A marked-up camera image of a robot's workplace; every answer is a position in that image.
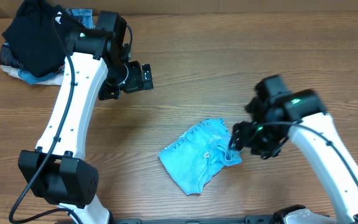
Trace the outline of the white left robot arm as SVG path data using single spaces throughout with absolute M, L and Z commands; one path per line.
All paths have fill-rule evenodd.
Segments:
M 85 141 L 96 100 L 153 87 L 150 65 L 130 59 L 128 25 L 79 29 L 68 38 L 65 74 L 48 125 L 32 151 L 22 151 L 18 166 L 24 192 L 65 212 L 74 223 L 112 223 L 112 213 L 96 192 L 98 170 L 85 161 Z

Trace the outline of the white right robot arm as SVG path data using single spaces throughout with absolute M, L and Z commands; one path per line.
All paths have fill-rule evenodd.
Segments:
M 358 165 L 319 96 L 312 89 L 259 89 L 246 111 L 252 121 L 233 126 L 229 147 L 269 159 L 291 141 L 328 194 L 337 222 L 358 223 Z

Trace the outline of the light blue t-shirt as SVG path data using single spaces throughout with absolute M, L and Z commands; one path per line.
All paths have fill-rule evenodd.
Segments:
M 229 148 L 230 139 L 223 119 L 206 119 L 185 131 L 158 156 L 186 195 L 200 194 L 223 167 L 242 162 L 240 152 Z

